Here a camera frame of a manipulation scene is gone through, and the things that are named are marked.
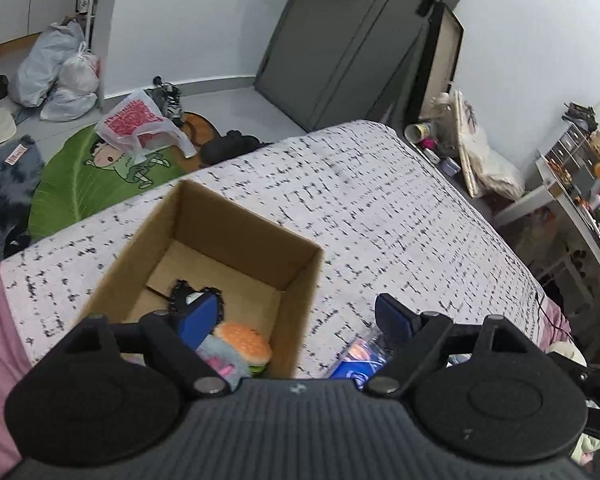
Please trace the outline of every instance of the black cable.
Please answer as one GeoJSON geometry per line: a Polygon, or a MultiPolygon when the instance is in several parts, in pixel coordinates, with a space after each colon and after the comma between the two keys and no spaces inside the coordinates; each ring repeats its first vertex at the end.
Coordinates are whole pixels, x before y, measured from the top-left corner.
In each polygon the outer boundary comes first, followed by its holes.
{"type": "MultiPolygon", "coordinates": [[[[545,297],[546,297],[546,294],[543,291],[542,292],[542,301],[544,301],[545,297]]],[[[554,327],[556,330],[559,330],[565,336],[567,336],[567,338],[569,338],[569,341],[571,341],[573,344],[576,344],[576,342],[573,340],[573,337],[571,337],[571,334],[569,332],[567,332],[566,330],[560,328],[559,326],[554,325],[554,322],[551,321],[551,319],[549,318],[549,315],[544,311],[544,308],[542,308],[542,301],[540,301],[540,299],[539,299],[539,294],[538,294],[537,290],[536,290],[536,301],[538,302],[538,321],[540,321],[540,311],[542,310],[542,313],[544,314],[544,317],[549,322],[549,324],[552,327],[554,327]]]]}

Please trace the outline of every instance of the door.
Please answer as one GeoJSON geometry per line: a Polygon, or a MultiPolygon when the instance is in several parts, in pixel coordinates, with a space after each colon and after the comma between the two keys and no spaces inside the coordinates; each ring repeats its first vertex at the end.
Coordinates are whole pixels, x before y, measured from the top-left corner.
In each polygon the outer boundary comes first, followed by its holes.
{"type": "Polygon", "coordinates": [[[290,0],[256,81],[307,131],[367,117],[437,0],[336,1],[290,0]]]}

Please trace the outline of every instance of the bed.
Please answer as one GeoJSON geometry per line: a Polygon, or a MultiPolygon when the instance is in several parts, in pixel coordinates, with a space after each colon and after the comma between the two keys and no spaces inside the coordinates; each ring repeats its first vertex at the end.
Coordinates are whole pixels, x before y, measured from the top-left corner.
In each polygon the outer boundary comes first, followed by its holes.
{"type": "MultiPolygon", "coordinates": [[[[324,377],[373,323],[382,292],[417,312],[436,310],[462,323],[503,314],[541,348],[543,337],[558,333],[540,319],[541,287],[527,268],[387,126],[341,124],[186,178],[324,248],[298,377],[324,377]]],[[[8,391],[72,328],[107,267],[173,185],[115,205],[0,264],[0,475],[18,460],[1,417],[8,391]]]]}

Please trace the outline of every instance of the blue bottle label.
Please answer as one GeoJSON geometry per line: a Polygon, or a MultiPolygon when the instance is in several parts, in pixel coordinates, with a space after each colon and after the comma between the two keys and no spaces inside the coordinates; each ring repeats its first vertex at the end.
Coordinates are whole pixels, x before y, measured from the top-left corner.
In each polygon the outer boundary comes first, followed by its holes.
{"type": "Polygon", "coordinates": [[[364,339],[356,339],[347,349],[340,363],[331,374],[333,379],[353,379],[356,386],[362,386],[386,363],[386,359],[375,345],[364,339]]]}

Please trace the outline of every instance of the red and white plastic bag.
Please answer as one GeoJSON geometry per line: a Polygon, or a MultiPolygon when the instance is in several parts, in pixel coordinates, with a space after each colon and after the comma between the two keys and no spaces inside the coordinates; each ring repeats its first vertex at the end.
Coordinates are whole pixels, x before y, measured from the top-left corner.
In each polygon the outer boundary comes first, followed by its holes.
{"type": "Polygon", "coordinates": [[[143,91],[131,92],[118,106],[105,115],[95,132],[113,147],[135,155],[135,163],[149,153],[176,145],[185,158],[196,149],[178,127],[163,117],[154,101],[143,91]]]}

